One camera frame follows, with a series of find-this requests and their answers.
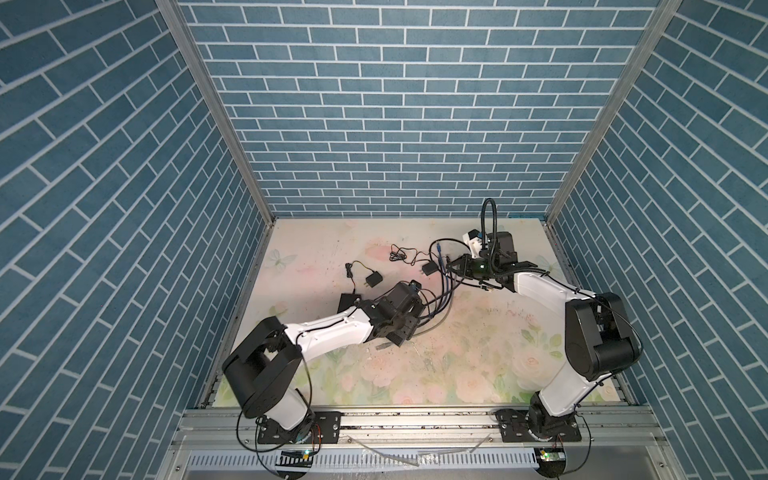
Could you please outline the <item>black network switch blue ports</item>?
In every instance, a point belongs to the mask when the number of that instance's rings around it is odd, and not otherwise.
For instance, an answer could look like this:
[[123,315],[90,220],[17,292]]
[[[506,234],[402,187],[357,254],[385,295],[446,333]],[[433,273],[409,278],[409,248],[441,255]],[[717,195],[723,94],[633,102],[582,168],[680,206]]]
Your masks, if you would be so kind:
[[351,307],[357,305],[360,301],[361,295],[356,293],[342,293],[339,298],[337,312],[342,313]]

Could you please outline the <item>black power adapter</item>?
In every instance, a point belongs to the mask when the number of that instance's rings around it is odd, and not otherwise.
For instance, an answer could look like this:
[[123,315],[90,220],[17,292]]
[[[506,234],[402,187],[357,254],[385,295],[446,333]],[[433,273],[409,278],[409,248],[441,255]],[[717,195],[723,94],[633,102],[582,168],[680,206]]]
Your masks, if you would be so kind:
[[347,263],[344,264],[344,268],[345,268],[345,272],[346,272],[346,277],[352,282],[352,286],[353,286],[352,293],[353,294],[355,294],[356,291],[357,291],[357,284],[356,284],[356,282],[354,280],[354,272],[353,272],[353,268],[354,268],[355,265],[359,265],[359,266],[361,266],[362,268],[364,268],[365,270],[367,270],[369,272],[369,275],[365,279],[365,284],[368,287],[373,288],[373,287],[377,286],[378,284],[380,284],[383,281],[383,276],[382,276],[382,274],[379,271],[374,270],[371,267],[368,267],[367,265],[365,265],[361,261],[354,260],[352,262],[347,262]]
[[397,244],[390,246],[389,260],[400,262],[411,267],[419,266],[424,275],[430,276],[438,270],[438,265],[430,256],[418,248],[402,247]]

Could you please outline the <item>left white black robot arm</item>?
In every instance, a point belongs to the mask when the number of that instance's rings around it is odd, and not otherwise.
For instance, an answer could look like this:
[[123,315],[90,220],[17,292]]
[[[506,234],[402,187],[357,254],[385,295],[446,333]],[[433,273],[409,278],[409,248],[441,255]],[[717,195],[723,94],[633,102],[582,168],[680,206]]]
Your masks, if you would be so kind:
[[223,361],[223,374],[247,419],[278,427],[278,444],[297,443],[314,430],[311,399],[291,384],[301,365],[337,349],[376,339],[401,346],[425,309],[419,282],[399,282],[374,300],[358,300],[318,320],[284,324],[268,317]]

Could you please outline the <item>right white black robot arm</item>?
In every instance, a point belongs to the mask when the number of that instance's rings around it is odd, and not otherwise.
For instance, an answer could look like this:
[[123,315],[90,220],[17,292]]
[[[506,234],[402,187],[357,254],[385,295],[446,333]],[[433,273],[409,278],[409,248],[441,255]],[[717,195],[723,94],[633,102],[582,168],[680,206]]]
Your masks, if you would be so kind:
[[528,297],[564,320],[566,361],[555,377],[530,400],[525,435],[539,441],[581,439],[577,408],[592,391],[634,365],[643,353],[639,336],[626,318],[622,299],[594,293],[555,279],[549,271],[520,261],[512,236],[472,230],[462,242],[468,252],[442,265],[447,273]]

